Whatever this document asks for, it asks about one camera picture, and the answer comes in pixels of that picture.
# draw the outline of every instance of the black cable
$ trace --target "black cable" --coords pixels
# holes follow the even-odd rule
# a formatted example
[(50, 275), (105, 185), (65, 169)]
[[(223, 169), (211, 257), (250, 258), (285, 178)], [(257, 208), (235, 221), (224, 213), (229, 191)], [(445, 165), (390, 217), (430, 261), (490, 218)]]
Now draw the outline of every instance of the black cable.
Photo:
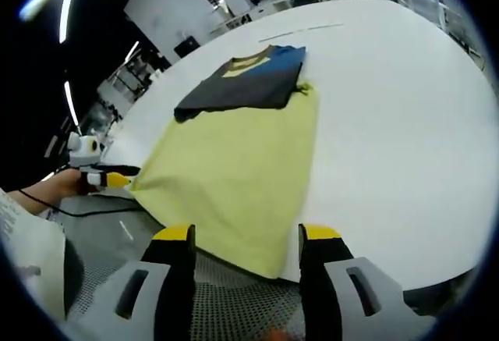
[(106, 195), (106, 194), (88, 194), (88, 197), (95, 197), (95, 198), (111, 198), (111, 199), (122, 199), (124, 201), (130, 201), (133, 203), (137, 203), (137, 201), (133, 198), (128, 198), (128, 197), (120, 197), (118, 195)]
[(44, 202), (36, 197), (33, 197), (32, 195), (29, 195), (23, 190), (18, 190), (22, 195), (25, 197), (30, 198), (32, 201), (38, 202), (44, 206), (47, 206), (49, 208), (52, 208), (53, 210), (56, 210), (58, 212), (61, 212), (62, 214), (72, 216), (73, 218), (86, 218), (87, 216), (92, 216), (92, 215), (105, 215), (105, 214), (115, 214), (118, 212), (131, 212), (131, 211), (146, 211), (143, 208), (123, 208), (120, 210), (105, 210), (105, 211), (90, 211), (90, 212), (84, 212), (83, 214), (73, 214), (72, 212), (67, 212), (62, 210), (59, 207), (55, 207), (53, 204), (49, 204), (47, 202)]

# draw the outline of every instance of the human hand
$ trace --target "human hand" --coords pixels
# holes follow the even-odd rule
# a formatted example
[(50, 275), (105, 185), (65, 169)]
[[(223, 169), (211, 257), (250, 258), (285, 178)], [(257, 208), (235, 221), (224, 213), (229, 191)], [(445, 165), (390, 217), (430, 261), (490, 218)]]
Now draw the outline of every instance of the human hand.
[(78, 169), (65, 169), (50, 179), (48, 182), (54, 187), (54, 190), (59, 193), (61, 198), (74, 197), (76, 195), (87, 195), (93, 189), (87, 181), (82, 177), (82, 172)]

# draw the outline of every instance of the white cabinet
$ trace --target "white cabinet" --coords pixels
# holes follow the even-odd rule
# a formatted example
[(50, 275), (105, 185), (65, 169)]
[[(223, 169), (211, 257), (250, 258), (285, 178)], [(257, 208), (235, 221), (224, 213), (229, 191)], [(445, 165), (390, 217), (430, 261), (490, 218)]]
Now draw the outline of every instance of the white cabinet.
[(125, 13), (172, 65), (180, 60), (175, 47), (187, 34), (203, 45), (221, 22), (211, 16), (208, 0), (129, 0)]
[(253, 7), (250, 0), (225, 0), (225, 4), (234, 16), (242, 15)]
[(265, 2), (264, 4), (262, 4), (262, 6), (257, 6), (256, 8), (253, 8), (251, 11), (249, 11), (249, 17), (251, 17), (252, 21), (255, 21), (277, 12), (278, 11), (273, 4)]

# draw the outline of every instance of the desk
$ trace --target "desk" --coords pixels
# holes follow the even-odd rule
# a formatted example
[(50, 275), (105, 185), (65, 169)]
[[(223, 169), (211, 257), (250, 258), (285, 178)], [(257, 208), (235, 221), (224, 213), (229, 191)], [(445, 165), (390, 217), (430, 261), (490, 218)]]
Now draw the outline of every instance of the desk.
[[(473, 268), (499, 194), (496, 98), (446, 33), (393, 2), (306, 5), (216, 38), (153, 83), (104, 160), (141, 166), (186, 94), (229, 58), (269, 44), (306, 46), (302, 76), (320, 94), (310, 185), (296, 225), (336, 228), (355, 256), (404, 290)], [(282, 277), (299, 278), (297, 228)]]

